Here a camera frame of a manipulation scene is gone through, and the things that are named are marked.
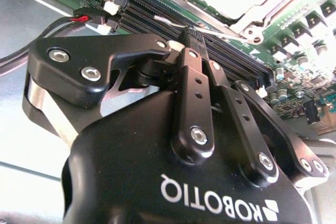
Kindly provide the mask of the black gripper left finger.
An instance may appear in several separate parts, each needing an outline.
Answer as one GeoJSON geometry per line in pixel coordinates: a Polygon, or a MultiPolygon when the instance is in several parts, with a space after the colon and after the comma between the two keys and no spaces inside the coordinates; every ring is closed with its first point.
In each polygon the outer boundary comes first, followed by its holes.
{"type": "Polygon", "coordinates": [[[71,146],[79,135],[167,141],[186,163],[202,163],[215,141],[203,36],[56,37],[30,48],[25,96],[39,125],[71,146]]]}

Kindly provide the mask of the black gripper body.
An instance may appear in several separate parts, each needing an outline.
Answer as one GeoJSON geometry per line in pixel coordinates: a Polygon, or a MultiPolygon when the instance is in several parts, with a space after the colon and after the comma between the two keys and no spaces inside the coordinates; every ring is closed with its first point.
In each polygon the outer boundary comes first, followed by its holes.
{"type": "Polygon", "coordinates": [[[64,223],[312,223],[285,174],[258,188],[241,173],[237,134],[213,112],[215,150],[200,165],[172,151],[175,94],[152,94],[86,127],[63,180],[64,223]]]}

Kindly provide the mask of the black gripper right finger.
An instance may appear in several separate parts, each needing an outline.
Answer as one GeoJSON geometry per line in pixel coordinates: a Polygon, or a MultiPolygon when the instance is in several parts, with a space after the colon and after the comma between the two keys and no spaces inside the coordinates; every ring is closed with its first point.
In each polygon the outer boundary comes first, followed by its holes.
{"type": "Polygon", "coordinates": [[[296,187],[326,182],[329,171],[308,145],[244,81],[230,84],[222,67],[208,57],[203,34],[196,33],[215,98],[240,141],[239,164],[258,187],[275,183],[280,172],[296,187]]]}

